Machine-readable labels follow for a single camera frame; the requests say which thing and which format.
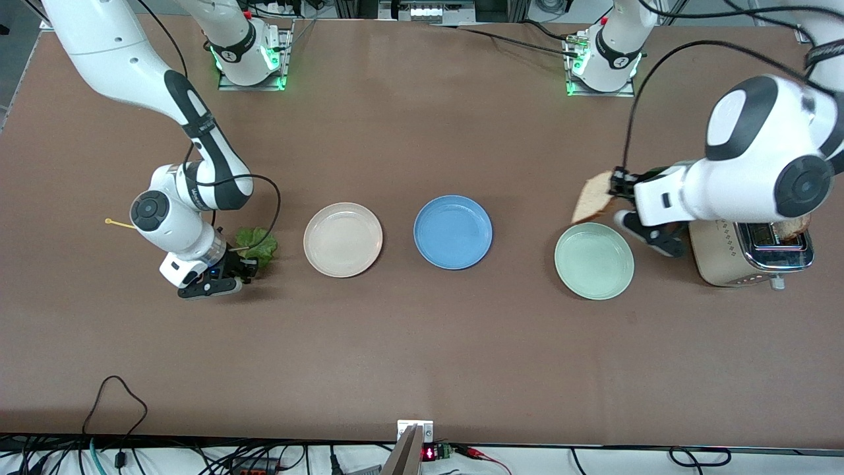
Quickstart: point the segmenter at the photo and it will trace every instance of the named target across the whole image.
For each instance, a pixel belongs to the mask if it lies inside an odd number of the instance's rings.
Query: floor
[[[3,67],[0,68],[0,112],[3,113],[0,131],[38,38],[40,24],[41,19],[25,3],[19,0],[0,2],[0,25],[9,28],[8,35],[0,36],[0,58],[3,59]]]
[[[694,468],[681,467],[668,459],[662,450],[590,450],[587,447],[577,449],[578,461],[582,471],[578,470],[569,450],[565,448],[540,447],[482,447],[483,452],[508,466],[507,472],[487,461],[474,461],[463,456],[452,455],[445,460],[422,464],[421,475],[692,475]],[[329,475],[333,473],[329,463],[328,447],[312,445],[308,448],[307,463],[296,463],[304,455],[303,449],[292,445],[282,456],[282,448],[273,449],[268,456],[273,461],[279,460],[287,475]],[[216,447],[206,449],[206,455],[213,459],[231,453],[232,449]],[[358,470],[384,464],[389,453],[373,445],[338,445],[336,455],[340,469],[352,474]],[[79,467],[84,466],[82,474],[97,473],[88,451],[81,454],[79,462],[76,454],[71,453],[68,461],[60,466],[56,475],[80,475]],[[98,457],[104,466],[106,475],[115,475],[111,463],[117,450],[98,450]],[[678,454],[680,461],[688,462]],[[701,454],[701,463],[723,460],[723,456]],[[53,471],[58,455],[48,462]],[[128,465],[122,469],[124,475],[143,475],[138,470],[138,462],[130,455]],[[165,475],[180,473],[184,475],[208,474],[204,471],[203,459],[190,449],[139,449],[139,463],[143,464],[146,475]],[[0,459],[0,470],[9,473],[20,468],[17,455]],[[762,455],[733,454],[733,459],[724,467],[706,468],[706,475],[841,475],[844,470],[844,458],[840,456],[798,456],[798,455]],[[227,471],[214,469],[218,475]]]

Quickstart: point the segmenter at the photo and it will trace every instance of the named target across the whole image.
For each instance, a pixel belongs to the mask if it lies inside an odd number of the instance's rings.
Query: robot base
[[[582,38],[582,35],[585,35],[585,31],[578,32],[577,38],[572,39],[579,39]],[[567,52],[575,52],[578,55],[588,54],[587,51],[584,51],[584,46],[580,42],[570,43],[569,41],[562,41],[563,44],[563,51]],[[572,73],[572,70],[575,68],[579,68],[581,65],[578,63],[581,61],[579,57],[565,57],[563,66],[565,68],[565,93],[568,96],[607,96],[607,97],[633,97],[636,92],[633,89],[633,79],[628,79],[627,84],[624,85],[619,90],[613,92],[601,92],[599,90],[594,90],[591,87],[587,86],[582,79],[577,77]]]
[[[218,65],[219,82],[217,83],[218,90],[284,90],[287,86],[287,71],[290,65],[290,45],[293,42],[293,27],[289,30],[279,29],[279,40],[272,47],[278,48],[280,51],[267,50],[266,59],[272,63],[273,66],[278,64],[278,68],[273,71],[267,78],[254,85],[237,85],[225,77]]]

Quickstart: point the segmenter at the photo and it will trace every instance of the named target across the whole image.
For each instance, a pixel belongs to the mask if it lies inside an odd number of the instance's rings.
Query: toaster
[[[768,281],[784,290],[786,274],[812,265],[809,231],[780,239],[770,223],[691,221],[691,247],[704,281],[719,287],[745,287]]]

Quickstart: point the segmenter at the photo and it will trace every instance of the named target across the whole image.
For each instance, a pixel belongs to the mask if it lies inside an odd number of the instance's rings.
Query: toast
[[[776,234],[781,241],[791,241],[796,238],[801,232],[809,229],[809,223],[812,221],[811,215],[803,215],[792,220],[780,221],[771,224],[774,234]]]
[[[600,172],[586,181],[571,216],[571,224],[591,221],[609,210],[615,199],[609,194],[609,179],[612,176],[610,171]]]

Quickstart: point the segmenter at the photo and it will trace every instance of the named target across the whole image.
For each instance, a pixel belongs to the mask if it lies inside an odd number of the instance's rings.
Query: table surface
[[[397,419],[431,418],[437,437],[467,442],[844,447],[844,193],[815,213],[818,260],[785,292],[709,287],[693,259],[631,242],[630,288],[583,300],[553,248],[583,182],[619,163],[630,100],[567,97],[551,54],[357,20],[315,25],[285,92],[218,92],[196,24],[164,20],[232,145],[283,190],[278,259],[239,294],[180,301],[163,253],[103,220],[126,218],[187,139],[95,94],[44,34],[0,135],[1,430],[78,432],[100,381],[120,374],[149,404],[146,434],[389,440]],[[554,46],[527,25],[483,28]],[[804,51],[774,28],[657,28],[639,77],[702,38],[793,66]],[[765,72],[709,46],[670,60],[644,92],[631,169],[701,156],[717,98]],[[268,224],[273,192],[256,186],[219,214],[228,235]],[[442,194],[493,221],[471,269],[437,269],[414,246],[417,211]],[[344,280],[302,248],[311,217],[340,201],[385,233],[378,261]],[[100,410],[93,432],[139,414],[119,385]]]

